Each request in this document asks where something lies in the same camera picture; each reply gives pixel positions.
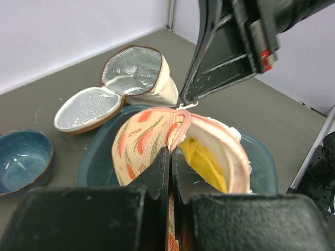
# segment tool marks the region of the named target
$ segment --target teal tray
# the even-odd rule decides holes
[[[151,106],[124,107],[107,121],[93,138],[80,164],[77,184],[80,187],[119,186],[111,147],[119,128],[134,114]],[[241,144],[251,161],[251,189],[255,193],[278,193],[276,166],[267,148],[257,139],[242,133]]]

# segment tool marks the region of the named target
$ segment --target gray surface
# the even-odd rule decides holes
[[[134,43],[160,50],[181,90],[194,45],[167,30]],[[78,91],[99,86],[105,62],[119,49],[0,96],[0,132],[35,128],[53,140],[57,168],[48,186],[76,185],[78,166],[97,132],[65,135],[53,127],[54,115]],[[281,192],[289,187],[325,121],[321,115],[256,79],[204,98],[191,111],[218,119],[260,139],[276,160]],[[15,206],[16,202],[0,201],[0,235]]]

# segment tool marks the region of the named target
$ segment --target yellow cloth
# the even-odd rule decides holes
[[[192,137],[180,143],[179,147],[183,150],[189,165],[197,173],[219,191],[227,192],[224,173],[210,150]]]

